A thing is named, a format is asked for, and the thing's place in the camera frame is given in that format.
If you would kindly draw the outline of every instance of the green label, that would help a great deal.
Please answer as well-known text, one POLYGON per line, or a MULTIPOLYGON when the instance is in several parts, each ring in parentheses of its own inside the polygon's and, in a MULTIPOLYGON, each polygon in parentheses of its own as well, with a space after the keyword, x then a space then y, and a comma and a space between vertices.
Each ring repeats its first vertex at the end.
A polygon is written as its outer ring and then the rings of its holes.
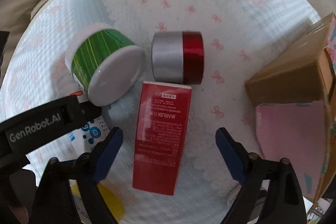
POLYGON ((97 32, 78 48, 72 60, 71 72, 87 92, 98 66, 118 49, 131 45, 134 45, 133 41, 116 30, 97 32))

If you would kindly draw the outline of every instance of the blue gripper pad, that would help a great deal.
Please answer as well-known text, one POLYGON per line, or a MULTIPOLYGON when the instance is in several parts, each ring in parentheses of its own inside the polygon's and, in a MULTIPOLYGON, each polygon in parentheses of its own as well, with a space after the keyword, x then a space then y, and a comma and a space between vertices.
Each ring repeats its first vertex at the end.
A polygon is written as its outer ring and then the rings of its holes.
POLYGON ((92 163, 95 164, 95 173, 93 181, 99 183, 104 180, 110 171, 110 168, 123 143, 123 131, 114 127, 106 139, 98 143, 92 151, 92 163))
POLYGON ((222 154, 222 157, 230 171, 232 178, 239 182, 240 185, 243 185, 246 181, 246 177, 244 175, 242 161, 235 152, 234 148, 231 146, 229 140, 226 138, 221 128, 216 131, 216 145, 222 154))

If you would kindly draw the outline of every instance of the white bottle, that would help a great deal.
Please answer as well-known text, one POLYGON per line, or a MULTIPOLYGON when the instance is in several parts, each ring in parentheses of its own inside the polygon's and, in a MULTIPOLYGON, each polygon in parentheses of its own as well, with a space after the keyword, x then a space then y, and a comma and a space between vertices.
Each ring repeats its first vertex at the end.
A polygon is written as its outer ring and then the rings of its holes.
MULTIPOLYGON (((72 78, 72 75, 65 71, 56 81, 58 98, 69 95, 77 95, 80 103, 89 99, 82 92, 79 85, 72 78)), ((110 130, 102 116, 88 122, 84 127, 76 129, 68 134, 71 144, 78 156, 85 152, 91 152, 97 143, 105 140, 110 130)))

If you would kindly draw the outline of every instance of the green and white container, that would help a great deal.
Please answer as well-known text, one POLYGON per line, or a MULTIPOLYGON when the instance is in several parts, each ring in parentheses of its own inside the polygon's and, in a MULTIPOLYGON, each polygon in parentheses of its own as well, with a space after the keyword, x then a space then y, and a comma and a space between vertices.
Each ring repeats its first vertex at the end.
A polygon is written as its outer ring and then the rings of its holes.
POLYGON ((67 68, 96 106, 122 97, 142 74, 145 59, 140 47, 105 23, 80 30, 65 54, 67 68))

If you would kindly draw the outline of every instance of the pink paper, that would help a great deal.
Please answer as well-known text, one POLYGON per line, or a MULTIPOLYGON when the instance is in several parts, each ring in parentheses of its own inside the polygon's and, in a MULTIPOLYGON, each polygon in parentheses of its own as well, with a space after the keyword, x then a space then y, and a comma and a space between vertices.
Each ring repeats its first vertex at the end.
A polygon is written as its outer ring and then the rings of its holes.
POLYGON ((259 105, 256 113, 256 134, 265 158, 288 158, 302 194, 314 198, 326 155, 324 103, 259 105))

